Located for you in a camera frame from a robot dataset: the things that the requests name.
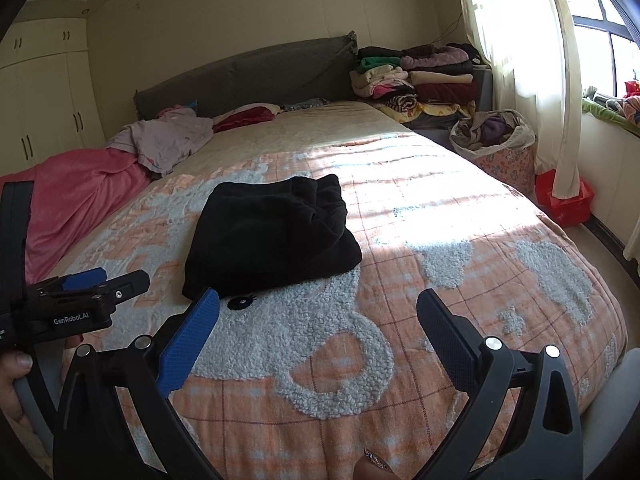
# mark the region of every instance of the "blue gripper pad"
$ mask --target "blue gripper pad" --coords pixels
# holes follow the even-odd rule
[[[199,300],[191,303],[180,328],[162,350],[158,361],[156,385],[166,399],[187,380],[193,364],[218,322],[220,298],[208,288]]]
[[[107,272],[102,267],[70,275],[63,283],[62,290],[80,290],[107,281]]]

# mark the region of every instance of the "green folded cloth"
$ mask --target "green folded cloth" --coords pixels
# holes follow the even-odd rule
[[[372,68],[382,65],[392,65],[394,67],[400,66],[400,58],[384,56],[363,57],[360,60],[360,64],[356,67],[356,72],[358,74],[364,74],[367,70],[371,70]]]
[[[589,99],[582,98],[582,111],[583,113],[592,114],[595,118],[600,119],[601,121],[607,121],[607,123],[622,126],[626,131],[640,137],[640,128],[630,123],[623,116],[615,113],[613,110],[600,106]]]

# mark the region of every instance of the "finger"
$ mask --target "finger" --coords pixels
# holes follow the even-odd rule
[[[373,465],[365,456],[353,468],[353,480],[400,480],[400,477]]]
[[[22,418],[20,400],[14,390],[14,380],[31,370],[33,361],[23,352],[11,351],[0,355],[0,408],[13,420]]]
[[[82,334],[68,337],[65,341],[65,349],[75,348],[76,346],[79,346],[82,341],[84,341],[84,336]]]

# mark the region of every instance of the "window frame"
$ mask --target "window frame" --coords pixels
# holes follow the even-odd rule
[[[585,18],[583,16],[577,16],[573,14],[574,18],[574,26],[575,27],[585,27],[592,28],[594,30],[600,30],[607,33],[607,37],[609,38],[609,50],[611,52],[611,73],[613,76],[613,97],[618,97],[618,72],[616,69],[616,53],[613,49],[613,39],[612,35],[620,36],[621,38],[625,38],[633,43],[635,43],[634,38],[629,33],[628,28],[625,25],[620,25],[619,23],[610,22],[607,19],[607,11],[604,8],[604,4],[602,0],[598,0],[598,6],[600,7],[600,12],[602,13],[602,20],[598,20],[595,18]]]

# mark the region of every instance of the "fingernail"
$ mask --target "fingernail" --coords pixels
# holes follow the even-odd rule
[[[31,359],[29,354],[18,354],[15,357],[15,361],[20,368],[31,368],[31,366],[33,366],[33,359]]]
[[[366,456],[374,466],[382,469],[382,471],[388,471],[389,473],[393,472],[393,470],[389,467],[389,464],[382,460],[372,450],[365,448],[364,456]]]

